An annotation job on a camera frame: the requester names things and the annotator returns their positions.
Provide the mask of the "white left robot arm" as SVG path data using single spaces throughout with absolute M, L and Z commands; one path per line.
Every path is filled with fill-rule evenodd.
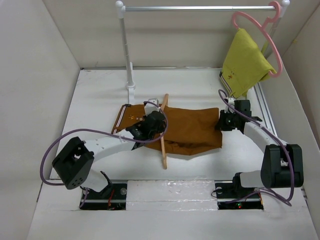
M 134 151 L 157 141 L 167 127 L 167 117 L 161 111 L 153 111 L 132 126 L 111 136 L 83 141 L 71 138 L 52 161 L 52 167 L 68 190 L 77 187 L 98 197 L 108 198 L 113 183 L 103 172 L 92 170 L 92 165 L 120 152 Z

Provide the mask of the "brown trousers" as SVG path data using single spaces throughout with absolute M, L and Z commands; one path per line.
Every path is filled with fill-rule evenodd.
M 164 135 L 166 153 L 192 156 L 222 147 L 223 134 L 220 130 L 215 130 L 219 120 L 219 108 L 192 110 L 166 106 L 164 112 L 169 123 Z M 122 105 L 112 133 L 141 121 L 143 115 L 143 104 Z

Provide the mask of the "aluminium side rail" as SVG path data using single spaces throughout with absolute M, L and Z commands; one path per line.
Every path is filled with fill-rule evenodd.
M 265 98 L 265 95 L 264 95 L 264 92 L 263 92 L 263 89 L 262 89 L 262 86 L 261 86 L 260 83 L 257 83 L 254 86 L 254 91 L 255 91 L 255 94 L 256 94 L 256 97 L 257 97 L 257 100 L 258 100 L 258 104 L 259 104 L 261 113 L 262 113 L 262 118 L 263 118 L 263 121 L 264 121 L 264 125 L 268 129 L 270 129 L 270 131 L 275 136 L 277 136 L 277 132 L 276 132 L 276 128 L 275 128 L 275 125 L 274 125 L 274 122 L 273 122 L 273 119 L 272 119 L 272 115 L 271 115 L 271 112 L 269 110 L 269 106 L 268 106 L 267 100 Z

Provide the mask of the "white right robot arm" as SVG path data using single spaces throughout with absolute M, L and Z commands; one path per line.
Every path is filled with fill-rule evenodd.
M 252 116 L 249 100 L 224 98 L 226 108 L 220 111 L 216 130 L 240 131 L 263 152 L 260 170 L 237 172 L 231 191 L 243 197 L 253 188 L 299 188 L 304 183 L 303 153 L 298 144 L 289 144 L 276 137 L 258 116 Z

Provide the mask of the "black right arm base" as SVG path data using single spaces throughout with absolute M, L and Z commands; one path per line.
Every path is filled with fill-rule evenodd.
M 218 210 L 263 210 L 259 193 L 254 188 L 236 189 L 231 180 L 215 180 L 211 196 L 217 201 Z

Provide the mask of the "pink plastic hanger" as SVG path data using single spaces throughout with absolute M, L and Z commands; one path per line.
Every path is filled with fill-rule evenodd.
M 271 78 L 276 78 L 278 77 L 282 71 L 283 71 L 283 62 L 281 60 L 281 56 L 278 52 L 278 49 L 276 48 L 275 43 L 273 42 L 271 36 L 266 32 L 265 28 L 267 27 L 267 25 L 269 23 L 275 23 L 280 15 L 281 15 L 281 5 L 277 2 L 277 1 L 271 1 L 268 4 L 269 7 L 274 7 L 275 9 L 275 15 L 273 18 L 267 17 L 265 19 L 265 21 L 263 22 L 263 24 L 260 24 L 256 19 L 254 19 L 252 16 L 250 16 L 249 14 L 242 12 L 242 11 L 236 11 L 233 15 L 232 15 L 232 24 L 233 26 L 238 30 L 240 27 L 238 26 L 237 22 L 236 22 L 236 17 L 241 16 L 244 17 L 245 19 L 249 20 L 252 24 L 254 24 L 258 30 L 263 34 L 263 36 L 265 37 L 266 41 L 269 43 L 269 45 L 271 46 L 272 52 L 275 55 L 276 58 L 276 62 L 277 62 L 277 66 L 278 66 L 278 70 L 276 71 L 276 73 L 273 73 L 272 71 L 270 71 L 268 73 L 268 75 Z

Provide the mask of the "silver clothes rack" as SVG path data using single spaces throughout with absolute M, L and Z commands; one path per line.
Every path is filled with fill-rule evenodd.
M 273 36 L 277 30 L 277 27 L 285 15 L 288 6 L 290 5 L 289 0 L 283 0 L 278 2 L 281 6 L 280 17 L 275 23 L 269 23 L 265 30 L 273 39 Z M 127 32 L 125 26 L 125 13 L 131 12 L 244 12 L 247 14 L 248 11 L 276 11 L 274 7 L 266 6 L 126 6 L 121 0 L 115 3 L 117 17 L 120 25 L 120 32 L 122 38 L 123 53 L 125 59 L 125 69 L 126 69 L 126 89 L 128 91 L 128 103 L 135 103 L 135 89 L 136 84 L 133 78 L 133 63 L 130 61 L 130 52 L 127 40 Z M 268 48 L 271 48 L 267 40 L 262 46 L 261 52 L 264 54 Z

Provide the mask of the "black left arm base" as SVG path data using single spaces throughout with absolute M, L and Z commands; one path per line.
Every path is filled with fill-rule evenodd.
M 80 210 L 84 211 L 124 211 L 127 205 L 128 181 L 114 181 L 113 189 L 107 196 L 94 191 L 82 191 Z

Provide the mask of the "yellow-green trousers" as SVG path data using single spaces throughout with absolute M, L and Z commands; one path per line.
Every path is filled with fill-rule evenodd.
M 267 80 L 269 73 L 277 72 L 247 31 L 239 28 L 220 72 L 220 79 L 228 94 L 233 98 L 246 96 L 254 85 Z

